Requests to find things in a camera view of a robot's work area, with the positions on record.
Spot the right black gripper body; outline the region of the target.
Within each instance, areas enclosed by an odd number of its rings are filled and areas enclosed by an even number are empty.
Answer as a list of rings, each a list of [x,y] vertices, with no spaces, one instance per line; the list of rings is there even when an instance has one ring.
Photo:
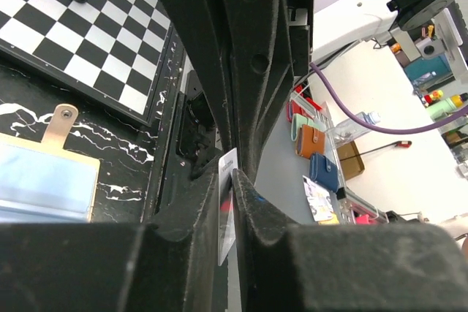
[[[309,71],[312,48],[314,0],[286,0],[292,54],[292,71],[304,76]]]

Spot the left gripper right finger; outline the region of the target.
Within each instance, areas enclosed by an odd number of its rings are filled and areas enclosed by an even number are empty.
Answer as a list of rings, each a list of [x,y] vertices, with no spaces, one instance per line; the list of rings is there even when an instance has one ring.
[[[467,261],[440,227],[299,224],[240,170],[233,207],[244,311],[467,309]]]

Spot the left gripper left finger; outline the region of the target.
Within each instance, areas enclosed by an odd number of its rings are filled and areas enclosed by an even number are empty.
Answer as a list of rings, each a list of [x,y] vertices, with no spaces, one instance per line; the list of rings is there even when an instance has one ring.
[[[136,223],[5,224],[3,311],[209,311],[218,175]]]

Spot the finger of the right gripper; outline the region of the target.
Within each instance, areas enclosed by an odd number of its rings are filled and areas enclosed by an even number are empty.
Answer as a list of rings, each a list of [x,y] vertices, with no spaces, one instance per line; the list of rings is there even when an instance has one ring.
[[[202,85],[222,147],[233,147],[227,70],[227,24],[222,0],[161,0]]]
[[[240,167],[254,177],[292,85],[285,0],[224,0]]]

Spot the silver white credit card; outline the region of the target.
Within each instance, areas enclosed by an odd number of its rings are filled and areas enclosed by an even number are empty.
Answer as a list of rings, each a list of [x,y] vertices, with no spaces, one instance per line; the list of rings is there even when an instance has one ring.
[[[238,169],[237,148],[219,158],[218,162],[218,265],[222,266],[235,242],[233,213],[233,170]]]

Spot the beige leather card holder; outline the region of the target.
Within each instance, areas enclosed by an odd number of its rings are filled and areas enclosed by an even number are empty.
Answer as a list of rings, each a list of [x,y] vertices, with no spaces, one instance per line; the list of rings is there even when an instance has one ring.
[[[64,149],[77,116],[59,104],[39,142],[1,135],[2,223],[91,220],[100,161]]]

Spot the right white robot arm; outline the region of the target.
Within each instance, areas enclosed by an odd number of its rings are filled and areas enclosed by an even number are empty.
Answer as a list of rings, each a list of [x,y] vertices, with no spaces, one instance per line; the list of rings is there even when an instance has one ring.
[[[344,46],[409,31],[454,0],[160,0],[186,49],[225,151],[255,179],[293,81]]]

